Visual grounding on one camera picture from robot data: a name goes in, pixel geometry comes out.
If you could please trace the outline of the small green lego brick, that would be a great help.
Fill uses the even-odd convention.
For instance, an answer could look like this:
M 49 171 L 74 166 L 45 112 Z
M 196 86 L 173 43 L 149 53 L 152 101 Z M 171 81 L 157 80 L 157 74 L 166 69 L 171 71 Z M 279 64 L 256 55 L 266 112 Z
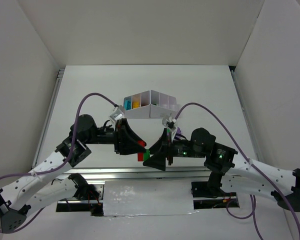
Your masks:
M 146 152 L 143 154 L 143 161 L 146 161 L 150 158 L 150 150 L 146 149 Z

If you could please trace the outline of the small red lego brick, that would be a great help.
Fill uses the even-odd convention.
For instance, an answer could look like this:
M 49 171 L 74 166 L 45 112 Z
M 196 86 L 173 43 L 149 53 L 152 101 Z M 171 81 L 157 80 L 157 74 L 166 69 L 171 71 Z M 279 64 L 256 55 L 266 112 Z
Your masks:
M 146 153 L 146 143 L 143 140 L 139 140 L 138 144 L 140 145 L 140 148 L 137 151 L 137 161 L 143 162 L 144 161 L 144 154 Z

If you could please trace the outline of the teal frog flower lego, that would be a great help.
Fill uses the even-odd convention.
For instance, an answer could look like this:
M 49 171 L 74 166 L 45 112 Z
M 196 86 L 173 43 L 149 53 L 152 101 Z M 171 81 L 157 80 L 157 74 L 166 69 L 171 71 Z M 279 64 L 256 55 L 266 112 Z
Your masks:
M 129 111 L 132 109 L 132 99 L 130 97 L 124 98 L 123 107 L 126 111 Z

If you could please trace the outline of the yellow butterfly lego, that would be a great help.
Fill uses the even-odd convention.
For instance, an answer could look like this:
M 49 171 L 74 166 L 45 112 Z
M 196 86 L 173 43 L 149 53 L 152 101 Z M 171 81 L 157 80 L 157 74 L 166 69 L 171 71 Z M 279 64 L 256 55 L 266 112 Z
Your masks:
M 133 109 L 137 109 L 139 107 L 139 103 L 138 102 L 134 102 L 133 104 L 132 104 L 132 108 Z

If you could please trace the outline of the light tan lego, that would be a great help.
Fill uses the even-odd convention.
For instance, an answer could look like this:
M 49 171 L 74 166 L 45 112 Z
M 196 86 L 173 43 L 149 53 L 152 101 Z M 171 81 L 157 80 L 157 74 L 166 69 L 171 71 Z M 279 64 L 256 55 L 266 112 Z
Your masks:
M 134 101 L 134 102 L 132 103 L 132 106 L 133 106 L 133 108 L 139 108 L 139 107 L 140 107 L 140 102 Z

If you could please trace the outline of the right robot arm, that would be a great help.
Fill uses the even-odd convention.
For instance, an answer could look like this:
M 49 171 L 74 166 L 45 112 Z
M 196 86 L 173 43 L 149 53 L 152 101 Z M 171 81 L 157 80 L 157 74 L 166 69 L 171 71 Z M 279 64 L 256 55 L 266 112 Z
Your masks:
M 165 171 L 174 158 L 204 159 L 211 173 L 207 187 L 215 195 L 232 192 L 256 195 L 275 201 L 285 210 L 300 212 L 300 169 L 285 170 L 257 160 L 216 142 L 204 128 L 195 129 L 189 140 L 174 140 L 166 130 L 149 149 L 145 167 Z

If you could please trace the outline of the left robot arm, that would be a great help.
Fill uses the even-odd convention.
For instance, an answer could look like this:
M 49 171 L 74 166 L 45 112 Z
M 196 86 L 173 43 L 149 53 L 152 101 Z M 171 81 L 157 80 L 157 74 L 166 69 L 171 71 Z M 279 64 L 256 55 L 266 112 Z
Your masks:
M 79 173 L 59 176 L 73 169 L 91 154 L 88 144 L 113 145 L 119 155 L 146 152 L 146 142 L 130 128 L 127 119 L 114 127 L 97 127 L 92 116 L 83 114 L 71 126 L 69 136 L 55 151 L 28 174 L 0 188 L 0 232 L 12 234 L 34 212 L 67 198 L 99 200 L 96 188 Z

